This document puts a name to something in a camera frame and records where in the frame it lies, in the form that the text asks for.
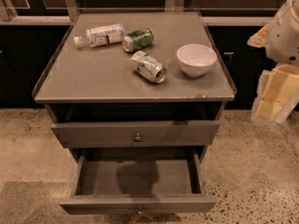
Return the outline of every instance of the open drawer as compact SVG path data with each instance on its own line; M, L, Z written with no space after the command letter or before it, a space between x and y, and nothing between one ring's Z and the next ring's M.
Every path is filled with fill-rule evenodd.
M67 148L162 147L210 145L219 126L215 120L159 120L66 122L51 129Z
M198 156L196 147L83 149L60 206L70 214L207 212L215 200L205 195Z

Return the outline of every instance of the drawer handle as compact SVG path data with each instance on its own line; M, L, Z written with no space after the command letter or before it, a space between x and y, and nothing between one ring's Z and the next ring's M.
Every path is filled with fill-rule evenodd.
M140 142L141 140L142 140L142 138L141 138L140 134L136 133L136 135L135 135L135 141L136 142Z

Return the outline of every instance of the speckled concrete floor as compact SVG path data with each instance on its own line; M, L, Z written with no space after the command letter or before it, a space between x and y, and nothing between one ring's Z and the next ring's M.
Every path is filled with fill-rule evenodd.
M45 110L0 109L0 223L128 223L129 215L70 216L58 204L76 163L50 131ZM154 216L163 223L299 223L299 113L257 125L224 111L203 162L206 214Z

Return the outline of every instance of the bottle label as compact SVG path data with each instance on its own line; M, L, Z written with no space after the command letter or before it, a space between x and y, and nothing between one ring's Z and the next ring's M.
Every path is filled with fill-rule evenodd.
M96 27L90 29L90 31L91 39L96 47L121 42L124 35L124 29L120 24Z

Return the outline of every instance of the drink can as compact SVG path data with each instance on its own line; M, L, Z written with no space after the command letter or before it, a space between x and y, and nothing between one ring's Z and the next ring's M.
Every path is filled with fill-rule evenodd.
M140 50L132 57L132 65L136 72L151 82L161 83L164 81L167 70L162 63Z
M125 51L134 52L149 46L153 38L153 32L150 28L141 28L127 34L122 40L122 45Z

